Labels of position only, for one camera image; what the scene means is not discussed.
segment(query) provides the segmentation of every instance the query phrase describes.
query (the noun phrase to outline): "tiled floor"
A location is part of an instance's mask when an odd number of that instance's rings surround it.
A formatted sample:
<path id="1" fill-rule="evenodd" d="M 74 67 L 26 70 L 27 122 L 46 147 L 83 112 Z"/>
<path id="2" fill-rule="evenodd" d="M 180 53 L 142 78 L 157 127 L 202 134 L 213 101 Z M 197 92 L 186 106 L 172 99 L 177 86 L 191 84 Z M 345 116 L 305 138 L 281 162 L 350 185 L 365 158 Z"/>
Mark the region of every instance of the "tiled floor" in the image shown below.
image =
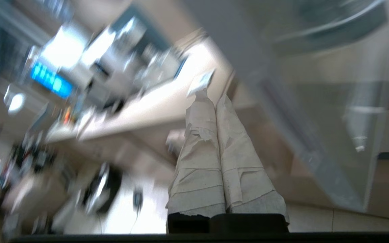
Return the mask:
<path id="1" fill-rule="evenodd" d="M 142 210 L 136 220 L 133 189 L 144 193 Z M 65 228 L 66 234 L 165 234 L 167 186 L 153 180 L 124 176 L 109 212 L 86 216 L 77 211 Z M 337 209 L 287 204 L 290 232 L 389 231 L 389 219 Z"/>
<path id="2" fill-rule="evenodd" d="M 142 188 L 144 202 L 137 219 L 133 209 L 133 190 Z M 168 200 L 166 186 L 153 180 L 123 176 L 122 186 L 107 214 L 86 216 L 77 211 L 65 234 L 165 234 Z"/>

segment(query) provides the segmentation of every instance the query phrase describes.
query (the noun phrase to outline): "blue screen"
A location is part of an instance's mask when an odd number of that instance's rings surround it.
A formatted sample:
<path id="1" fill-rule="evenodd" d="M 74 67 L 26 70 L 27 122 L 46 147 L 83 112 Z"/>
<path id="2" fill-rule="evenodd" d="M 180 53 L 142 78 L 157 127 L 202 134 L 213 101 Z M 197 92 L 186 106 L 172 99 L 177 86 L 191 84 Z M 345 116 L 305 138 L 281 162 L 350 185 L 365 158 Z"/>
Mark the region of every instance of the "blue screen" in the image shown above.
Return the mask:
<path id="1" fill-rule="evenodd" d="M 39 62 L 35 63 L 32 68 L 31 78 L 63 99 L 67 99 L 73 89 L 73 86 L 68 81 Z"/>

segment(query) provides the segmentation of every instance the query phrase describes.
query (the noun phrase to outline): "cable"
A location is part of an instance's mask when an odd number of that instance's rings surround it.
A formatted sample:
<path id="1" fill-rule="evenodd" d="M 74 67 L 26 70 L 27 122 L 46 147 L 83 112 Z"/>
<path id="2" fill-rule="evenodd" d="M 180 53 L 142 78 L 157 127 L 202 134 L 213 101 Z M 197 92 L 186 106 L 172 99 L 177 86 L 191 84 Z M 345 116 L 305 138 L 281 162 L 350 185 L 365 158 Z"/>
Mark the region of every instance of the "cable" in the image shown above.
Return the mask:
<path id="1" fill-rule="evenodd" d="M 103 228 L 102 228 L 102 219 L 100 218 L 100 214 L 97 214 L 99 216 L 99 223 L 100 223 L 100 234 L 103 234 Z"/>
<path id="2" fill-rule="evenodd" d="M 131 231 L 132 231 L 133 228 L 134 228 L 134 225 L 136 225 L 137 218 L 139 217 L 139 211 L 140 211 L 140 210 L 138 210 L 138 211 L 136 212 L 136 220 L 134 220 L 133 226 L 131 227 L 131 230 L 130 230 L 130 234 L 131 234 Z"/>

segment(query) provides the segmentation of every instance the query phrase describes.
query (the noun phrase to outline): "ceiling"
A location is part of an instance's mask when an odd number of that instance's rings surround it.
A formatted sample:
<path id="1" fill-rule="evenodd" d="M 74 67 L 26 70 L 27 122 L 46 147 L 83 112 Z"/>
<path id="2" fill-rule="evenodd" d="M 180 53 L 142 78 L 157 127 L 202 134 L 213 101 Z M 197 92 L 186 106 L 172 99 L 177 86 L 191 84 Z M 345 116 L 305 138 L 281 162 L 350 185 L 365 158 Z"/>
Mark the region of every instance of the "ceiling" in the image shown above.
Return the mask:
<path id="1" fill-rule="evenodd" d="M 199 29 L 200 25 L 177 0 L 71 0 L 74 17 L 97 35 L 131 4 L 136 5 L 171 43 Z"/>

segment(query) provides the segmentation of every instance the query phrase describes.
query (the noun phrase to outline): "paper towel roll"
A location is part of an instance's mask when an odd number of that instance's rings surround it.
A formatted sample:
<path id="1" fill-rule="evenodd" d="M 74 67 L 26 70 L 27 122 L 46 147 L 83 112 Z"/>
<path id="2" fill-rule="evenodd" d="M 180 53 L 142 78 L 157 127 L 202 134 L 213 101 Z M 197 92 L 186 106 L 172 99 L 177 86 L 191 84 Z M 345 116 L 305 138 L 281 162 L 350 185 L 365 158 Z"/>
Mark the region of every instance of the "paper towel roll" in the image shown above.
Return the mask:
<path id="1" fill-rule="evenodd" d="M 168 214 L 225 213 L 216 113 L 207 92 L 196 92 L 186 112 L 185 143 L 169 187 Z"/>
<path id="2" fill-rule="evenodd" d="M 217 103 L 216 118 L 226 208 L 231 213 L 279 213 L 288 219 L 286 204 L 226 95 Z"/>

